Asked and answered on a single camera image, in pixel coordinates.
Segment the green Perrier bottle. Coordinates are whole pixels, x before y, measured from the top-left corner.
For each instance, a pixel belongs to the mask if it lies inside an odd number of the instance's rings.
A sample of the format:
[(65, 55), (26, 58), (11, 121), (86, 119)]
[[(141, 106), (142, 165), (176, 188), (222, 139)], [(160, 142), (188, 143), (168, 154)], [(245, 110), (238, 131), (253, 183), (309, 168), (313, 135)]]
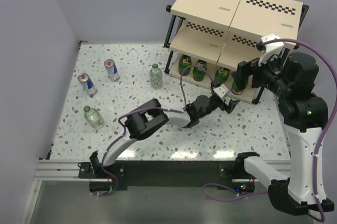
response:
[(215, 83), (221, 85), (227, 81), (229, 75), (230, 69), (220, 66), (215, 72), (214, 81)]
[(238, 74), (237, 72), (233, 72), (231, 75), (233, 77), (231, 92), (235, 95), (242, 94), (248, 85), (249, 76), (241, 75)]
[(196, 82), (201, 82), (206, 76), (205, 70), (207, 70), (207, 62), (199, 59), (193, 69), (193, 79)]

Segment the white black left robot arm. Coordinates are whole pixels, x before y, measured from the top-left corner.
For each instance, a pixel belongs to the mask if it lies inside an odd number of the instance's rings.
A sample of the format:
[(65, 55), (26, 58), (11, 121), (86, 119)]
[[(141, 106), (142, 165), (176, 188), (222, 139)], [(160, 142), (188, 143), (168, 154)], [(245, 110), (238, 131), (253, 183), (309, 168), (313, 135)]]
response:
[(149, 138), (164, 125), (192, 128), (200, 119), (217, 109), (230, 114), (238, 103), (238, 100), (231, 99), (226, 104), (225, 99), (217, 94), (210, 97), (200, 95), (184, 109), (173, 109), (161, 106), (155, 98), (151, 99), (118, 119), (123, 132), (106, 149), (91, 154), (90, 171), (97, 178), (103, 178), (110, 174), (109, 166), (115, 163), (122, 152), (135, 142)]

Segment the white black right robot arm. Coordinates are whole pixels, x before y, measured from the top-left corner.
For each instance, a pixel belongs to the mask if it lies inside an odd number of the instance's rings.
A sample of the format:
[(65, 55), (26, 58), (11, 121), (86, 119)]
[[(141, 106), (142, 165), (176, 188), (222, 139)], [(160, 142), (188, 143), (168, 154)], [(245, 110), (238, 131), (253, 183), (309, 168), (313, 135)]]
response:
[(252, 78), (253, 87), (264, 87), (277, 97), (277, 106), (290, 138), (290, 175), (286, 176), (255, 152), (238, 154), (234, 171), (240, 178), (252, 175), (267, 188), (272, 206), (299, 216), (310, 211), (331, 212), (334, 202), (327, 198), (322, 178), (323, 132), (328, 127), (328, 106), (313, 93), (319, 72), (315, 59), (292, 53), (285, 62), (273, 55), (265, 63), (258, 59), (240, 62), (233, 78), (242, 87)]

